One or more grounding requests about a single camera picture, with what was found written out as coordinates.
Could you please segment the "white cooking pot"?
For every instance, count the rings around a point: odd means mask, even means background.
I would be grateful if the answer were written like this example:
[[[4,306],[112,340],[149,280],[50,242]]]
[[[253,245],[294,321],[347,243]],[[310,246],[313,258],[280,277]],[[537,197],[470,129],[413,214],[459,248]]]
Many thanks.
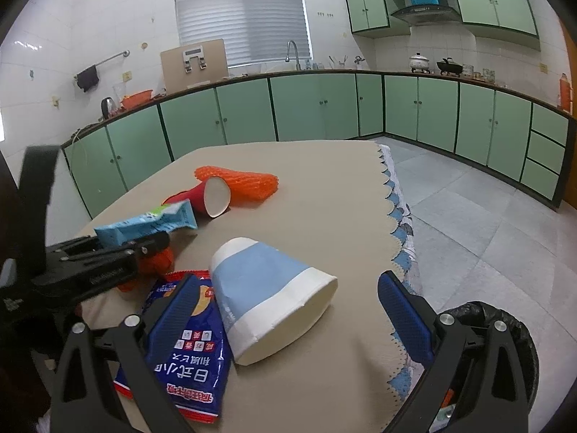
[[[412,73],[430,73],[430,60],[419,52],[410,56],[409,66]]]

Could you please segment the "black range hood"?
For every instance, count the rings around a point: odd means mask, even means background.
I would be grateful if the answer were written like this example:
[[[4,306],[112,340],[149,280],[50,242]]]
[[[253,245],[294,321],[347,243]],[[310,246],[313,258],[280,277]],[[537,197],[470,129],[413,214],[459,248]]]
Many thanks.
[[[452,7],[439,4],[407,6],[392,14],[409,26],[436,25],[437,23],[462,23],[462,16]]]

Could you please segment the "orange plastic basin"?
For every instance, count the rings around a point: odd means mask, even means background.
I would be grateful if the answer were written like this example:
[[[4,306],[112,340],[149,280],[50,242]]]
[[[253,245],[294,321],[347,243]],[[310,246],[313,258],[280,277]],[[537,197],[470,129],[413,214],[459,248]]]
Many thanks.
[[[121,100],[121,106],[124,110],[133,110],[137,106],[148,103],[153,98],[153,90],[144,90],[129,96],[124,96]]]

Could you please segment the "cardboard box on counter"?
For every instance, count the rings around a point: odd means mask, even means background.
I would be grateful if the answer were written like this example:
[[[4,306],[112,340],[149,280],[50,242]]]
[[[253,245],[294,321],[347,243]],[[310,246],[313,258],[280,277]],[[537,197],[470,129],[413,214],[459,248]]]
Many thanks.
[[[168,95],[224,80],[229,76],[223,39],[202,41],[160,53]]]

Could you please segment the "green lower kitchen cabinets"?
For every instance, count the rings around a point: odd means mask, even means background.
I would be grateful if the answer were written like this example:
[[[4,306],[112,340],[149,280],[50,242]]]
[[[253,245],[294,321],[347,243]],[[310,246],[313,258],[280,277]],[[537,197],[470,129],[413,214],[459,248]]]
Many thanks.
[[[506,88],[449,76],[327,70],[261,74],[152,99],[63,144],[90,216],[205,146],[386,136],[453,157],[553,209],[576,121]]]

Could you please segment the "beige tablecloth with scalloped edge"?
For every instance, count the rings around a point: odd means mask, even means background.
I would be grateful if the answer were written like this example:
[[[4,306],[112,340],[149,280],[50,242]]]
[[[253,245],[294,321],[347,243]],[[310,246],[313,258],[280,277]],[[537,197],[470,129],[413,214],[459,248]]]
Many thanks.
[[[331,305],[301,338],[248,367],[232,367],[214,432],[381,432],[401,407],[390,381],[407,361],[378,298],[395,270],[391,190],[377,144],[302,141],[195,150],[144,180],[85,227],[92,233],[140,215],[194,186],[213,165],[271,173],[279,189],[172,235],[175,266],[206,270],[234,237],[269,244],[333,275]]]

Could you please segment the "black wok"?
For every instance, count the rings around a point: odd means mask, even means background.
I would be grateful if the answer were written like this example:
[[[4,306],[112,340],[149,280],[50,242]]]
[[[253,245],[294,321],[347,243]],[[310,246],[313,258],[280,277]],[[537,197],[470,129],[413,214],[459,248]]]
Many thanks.
[[[460,77],[463,73],[463,65],[456,63],[451,57],[443,58],[436,64],[441,75]]]

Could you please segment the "blue milk carton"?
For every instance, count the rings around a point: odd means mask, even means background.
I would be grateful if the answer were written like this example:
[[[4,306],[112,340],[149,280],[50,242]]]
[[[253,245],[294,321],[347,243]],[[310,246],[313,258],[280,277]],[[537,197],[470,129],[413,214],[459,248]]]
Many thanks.
[[[183,228],[195,230],[197,227],[190,200],[184,200],[176,204],[161,205],[123,221],[96,227],[94,232],[103,247],[113,247],[158,232],[171,233]]]

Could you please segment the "chrome towel rail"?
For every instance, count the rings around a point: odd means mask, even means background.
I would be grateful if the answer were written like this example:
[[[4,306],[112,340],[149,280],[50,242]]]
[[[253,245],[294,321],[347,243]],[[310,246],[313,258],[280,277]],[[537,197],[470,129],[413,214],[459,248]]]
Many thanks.
[[[91,66],[95,66],[95,67],[101,66],[101,65],[103,65],[103,64],[106,64],[106,63],[111,62],[112,60],[115,60],[115,59],[118,59],[118,58],[123,58],[123,59],[128,58],[130,55],[131,55],[130,50],[124,50],[124,51],[122,51],[122,52],[119,52],[119,53],[116,53],[116,54],[114,54],[114,55],[111,55],[111,56],[107,57],[106,59],[103,59],[103,60],[101,60],[100,62],[95,63],[95,64],[93,64],[93,65],[91,65]],[[85,70],[89,69],[91,66],[87,66],[87,68],[81,70],[80,73],[83,73]],[[74,80],[77,80],[77,77],[78,77],[78,75],[79,75],[80,73],[77,73],[77,74],[75,74],[75,75],[73,76]]]

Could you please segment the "steel electric kettle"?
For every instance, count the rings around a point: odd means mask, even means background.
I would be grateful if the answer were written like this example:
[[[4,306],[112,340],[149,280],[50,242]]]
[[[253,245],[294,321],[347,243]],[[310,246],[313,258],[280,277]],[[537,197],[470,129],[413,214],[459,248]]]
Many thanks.
[[[109,119],[115,115],[117,111],[116,103],[112,97],[106,97],[101,100],[101,113],[103,119]]]

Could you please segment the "blue snack bag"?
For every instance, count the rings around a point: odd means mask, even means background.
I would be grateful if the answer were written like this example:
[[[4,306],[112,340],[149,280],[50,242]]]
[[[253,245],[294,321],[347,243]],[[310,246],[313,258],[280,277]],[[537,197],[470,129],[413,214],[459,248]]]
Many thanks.
[[[149,331],[145,360],[177,410],[192,421],[217,422],[232,352],[209,272],[162,276],[141,316]]]

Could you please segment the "chrome sink faucet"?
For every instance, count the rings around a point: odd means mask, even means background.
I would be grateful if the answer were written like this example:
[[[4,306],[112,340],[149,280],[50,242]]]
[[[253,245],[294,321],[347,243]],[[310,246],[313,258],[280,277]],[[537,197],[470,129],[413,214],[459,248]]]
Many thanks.
[[[290,62],[294,63],[294,68],[296,71],[301,71],[301,64],[299,59],[298,48],[294,40],[287,41],[287,52],[285,57],[285,62],[288,64]]]

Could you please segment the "red plastic bag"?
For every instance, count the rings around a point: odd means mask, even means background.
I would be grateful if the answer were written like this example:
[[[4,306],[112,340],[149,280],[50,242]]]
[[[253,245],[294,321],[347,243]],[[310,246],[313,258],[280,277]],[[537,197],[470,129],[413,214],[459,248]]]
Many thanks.
[[[126,283],[119,284],[116,288],[121,292],[132,291],[145,279],[171,273],[174,270],[174,264],[174,253],[170,247],[166,247],[154,255],[142,257],[138,264],[136,277]]]

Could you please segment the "window with white blinds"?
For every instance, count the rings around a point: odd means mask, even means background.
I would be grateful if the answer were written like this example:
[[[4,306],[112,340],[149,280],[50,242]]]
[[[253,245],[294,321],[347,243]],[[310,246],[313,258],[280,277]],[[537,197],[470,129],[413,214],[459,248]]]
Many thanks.
[[[224,41],[229,66],[281,61],[290,41],[311,57],[304,0],[175,0],[182,45]]]

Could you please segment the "dark towel on rail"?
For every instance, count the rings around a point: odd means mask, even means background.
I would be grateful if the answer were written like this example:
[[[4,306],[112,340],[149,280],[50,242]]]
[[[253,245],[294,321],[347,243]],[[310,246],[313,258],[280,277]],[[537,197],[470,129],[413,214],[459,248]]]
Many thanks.
[[[97,66],[88,66],[87,69],[77,73],[75,76],[75,82],[78,88],[84,93],[95,88],[100,82]]]

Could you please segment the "black lined trash bin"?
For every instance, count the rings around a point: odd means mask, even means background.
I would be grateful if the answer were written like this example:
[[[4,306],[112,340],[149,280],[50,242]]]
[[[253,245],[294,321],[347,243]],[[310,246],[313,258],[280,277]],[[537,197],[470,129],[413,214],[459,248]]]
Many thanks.
[[[527,326],[505,310],[474,301],[439,316],[443,340],[456,334],[456,361],[443,371],[431,432],[526,432],[539,383],[539,359]]]

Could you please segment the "orange foam fruit net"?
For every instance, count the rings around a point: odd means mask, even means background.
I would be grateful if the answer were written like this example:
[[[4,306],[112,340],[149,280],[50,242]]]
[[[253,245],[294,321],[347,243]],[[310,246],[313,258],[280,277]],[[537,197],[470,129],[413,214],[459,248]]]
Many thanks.
[[[212,177],[223,179],[231,191],[232,204],[262,202],[279,189],[279,178],[270,173],[238,171],[206,165],[198,167],[194,175],[200,181]]]

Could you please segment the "red paper cup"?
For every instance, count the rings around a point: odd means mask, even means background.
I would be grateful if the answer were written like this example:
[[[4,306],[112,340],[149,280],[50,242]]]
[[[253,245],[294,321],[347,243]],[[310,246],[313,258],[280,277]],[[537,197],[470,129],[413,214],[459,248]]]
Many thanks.
[[[162,204],[177,204],[188,200],[195,213],[216,218],[230,207],[232,193],[227,183],[220,177],[209,177],[190,190],[175,193]]]

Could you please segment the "orange thermos flask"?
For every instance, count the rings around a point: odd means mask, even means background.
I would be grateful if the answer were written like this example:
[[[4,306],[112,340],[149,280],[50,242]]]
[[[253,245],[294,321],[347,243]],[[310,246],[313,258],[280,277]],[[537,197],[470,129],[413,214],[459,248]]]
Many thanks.
[[[567,113],[572,112],[572,87],[565,73],[559,79],[559,108]]]

